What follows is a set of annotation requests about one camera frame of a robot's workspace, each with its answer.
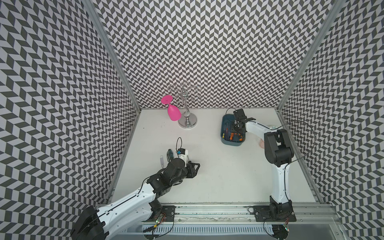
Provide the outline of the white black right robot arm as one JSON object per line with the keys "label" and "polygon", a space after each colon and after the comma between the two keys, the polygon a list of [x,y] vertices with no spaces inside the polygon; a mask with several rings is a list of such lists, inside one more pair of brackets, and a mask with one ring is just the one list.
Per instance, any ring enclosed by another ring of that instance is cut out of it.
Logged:
{"label": "white black right robot arm", "polygon": [[289,170],[294,157],[293,146],[284,129],[267,127],[254,118],[248,118],[243,109],[233,112],[236,133],[251,133],[264,142],[265,157],[272,165],[273,188],[270,195],[269,216],[274,221],[288,219],[293,211],[289,191]]}

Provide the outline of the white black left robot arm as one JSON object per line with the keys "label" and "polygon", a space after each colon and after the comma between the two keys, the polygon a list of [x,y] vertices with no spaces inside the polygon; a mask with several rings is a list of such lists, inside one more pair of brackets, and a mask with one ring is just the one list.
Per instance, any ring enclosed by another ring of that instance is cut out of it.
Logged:
{"label": "white black left robot arm", "polygon": [[142,185],[125,197],[102,207],[85,208],[70,232],[73,240],[110,240],[140,222],[159,217],[162,204],[158,198],[184,179],[196,177],[200,164],[180,158],[144,179]]}

